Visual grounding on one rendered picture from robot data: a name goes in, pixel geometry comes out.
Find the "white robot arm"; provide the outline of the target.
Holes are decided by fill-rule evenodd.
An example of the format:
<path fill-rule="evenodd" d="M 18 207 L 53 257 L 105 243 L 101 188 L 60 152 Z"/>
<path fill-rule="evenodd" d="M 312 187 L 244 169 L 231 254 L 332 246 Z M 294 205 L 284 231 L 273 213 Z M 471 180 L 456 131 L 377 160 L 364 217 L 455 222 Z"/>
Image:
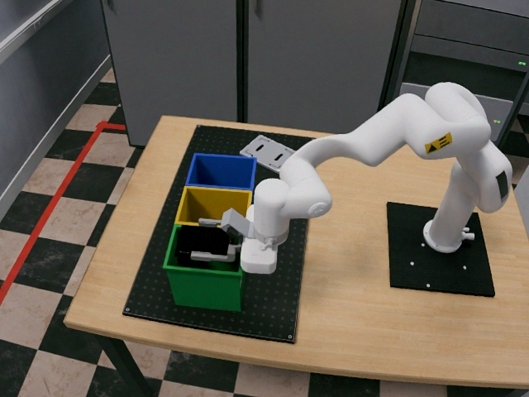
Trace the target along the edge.
<path fill-rule="evenodd" d="M 287 238 L 290 219 L 318 218 L 331 210 L 331 194 L 314 168 L 336 157 L 376 167 L 408 144 L 424 160 L 456 157 L 436 215 L 423 229 L 430 247 L 456 251 L 462 240 L 474 240 L 465 225 L 475 206 L 495 213 L 510 194 L 512 166 L 490 137 L 485 111 L 468 89 L 435 84 L 425 101 L 406 93 L 353 132 L 308 142 L 284 162 L 280 179 L 256 186 L 254 221 L 231 208 L 223 213 L 221 229 L 233 239 L 242 234 L 272 248 Z"/>

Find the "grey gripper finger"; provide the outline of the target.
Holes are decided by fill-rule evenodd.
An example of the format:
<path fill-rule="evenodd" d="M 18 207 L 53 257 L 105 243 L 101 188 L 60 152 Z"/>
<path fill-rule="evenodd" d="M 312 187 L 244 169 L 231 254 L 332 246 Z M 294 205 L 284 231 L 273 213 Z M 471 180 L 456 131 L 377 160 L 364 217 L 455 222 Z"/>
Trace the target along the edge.
<path fill-rule="evenodd" d="M 232 262 L 236 258 L 236 251 L 241 252 L 243 236 L 239 238 L 238 246 L 229 245 L 227 256 L 212 255 L 208 252 L 192 251 L 191 259 L 196 261 L 228 261 Z"/>
<path fill-rule="evenodd" d="M 215 219 L 205 219 L 205 218 L 199 218 L 198 225 L 200 227 L 217 227 L 217 225 L 221 226 L 222 220 L 215 220 Z"/>

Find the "green open-top bin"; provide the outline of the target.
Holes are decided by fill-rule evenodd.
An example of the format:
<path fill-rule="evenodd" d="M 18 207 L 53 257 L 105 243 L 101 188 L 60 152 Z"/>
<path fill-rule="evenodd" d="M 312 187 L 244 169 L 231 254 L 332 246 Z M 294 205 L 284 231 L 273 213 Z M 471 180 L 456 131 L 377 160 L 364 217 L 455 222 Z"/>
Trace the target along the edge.
<path fill-rule="evenodd" d="M 174 224 L 163 265 L 175 304 L 240 312 L 245 281 L 241 254 L 236 252 L 232 262 L 174 257 L 181 226 Z"/>

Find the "blue bin with label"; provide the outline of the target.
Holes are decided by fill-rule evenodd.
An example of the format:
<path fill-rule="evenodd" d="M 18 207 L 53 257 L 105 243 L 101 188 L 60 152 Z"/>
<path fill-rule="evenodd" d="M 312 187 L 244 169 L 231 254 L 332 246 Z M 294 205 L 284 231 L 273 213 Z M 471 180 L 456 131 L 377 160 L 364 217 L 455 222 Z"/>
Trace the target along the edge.
<path fill-rule="evenodd" d="M 194 153 L 185 186 L 252 191 L 252 205 L 256 161 L 257 157 Z"/>

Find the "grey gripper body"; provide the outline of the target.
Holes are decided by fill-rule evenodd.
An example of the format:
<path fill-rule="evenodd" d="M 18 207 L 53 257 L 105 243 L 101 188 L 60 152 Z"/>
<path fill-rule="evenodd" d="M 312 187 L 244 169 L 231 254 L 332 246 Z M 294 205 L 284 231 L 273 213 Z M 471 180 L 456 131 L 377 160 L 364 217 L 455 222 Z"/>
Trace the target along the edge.
<path fill-rule="evenodd" d="M 246 212 L 246 219 L 254 221 L 254 204 L 249 206 Z M 267 248 L 266 244 L 257 239 L 243 236 L 241 248 L 241 267 L 245 272 L 256 274 L 271 274 L 276 269 L 278 245 Z"/>

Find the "yellow open-top bin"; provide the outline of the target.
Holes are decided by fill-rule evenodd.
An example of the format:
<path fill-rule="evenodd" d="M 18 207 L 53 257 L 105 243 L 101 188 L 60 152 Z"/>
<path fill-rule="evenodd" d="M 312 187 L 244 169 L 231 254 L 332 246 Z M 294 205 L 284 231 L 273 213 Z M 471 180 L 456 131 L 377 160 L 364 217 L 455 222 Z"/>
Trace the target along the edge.
<path fill-rule="evenodd" d="M 248 190 L 184 186 L 174 224 L 198 226 L 199 218 L 222 220 L 231 208 L 245 218 L 251 198 Z"/>

